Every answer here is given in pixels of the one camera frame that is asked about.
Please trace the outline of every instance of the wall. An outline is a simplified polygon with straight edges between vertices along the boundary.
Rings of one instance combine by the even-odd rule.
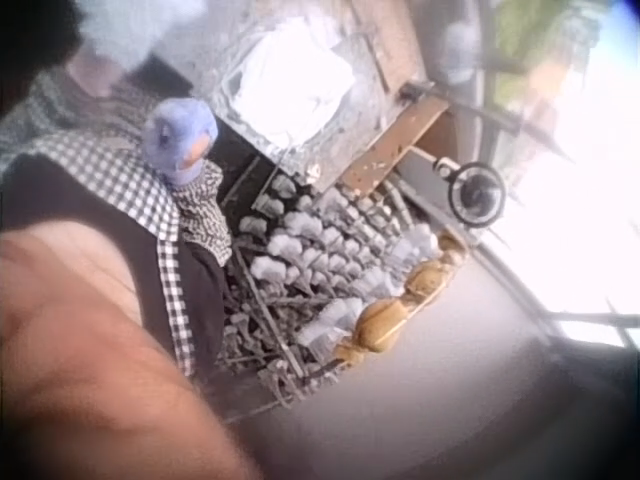
[[[393,351],[371,356],[338,385],[293,410],[254,422],[253,435],[269,438],[269,451],[262,454],[278,468],[300,467],[295,478],[308,478],[301,472],[309,468],[314,478],[389,478],[446,456],[532,390],[547,392],[548,381],[565,381],[549,380],[555,370],[536,335],[519,305],[471,261],[440,299],[410,322]],[[538,393],[528,411],[557,393]],[[523,425],[536,422],[519,418]],[[498,443],[493,453],[502,450]],[[478,458],[488,454],[478,452]],[[460,462],[452,457],[451,465],[445,463]],[[434,478],[448,478],[439,472]]]

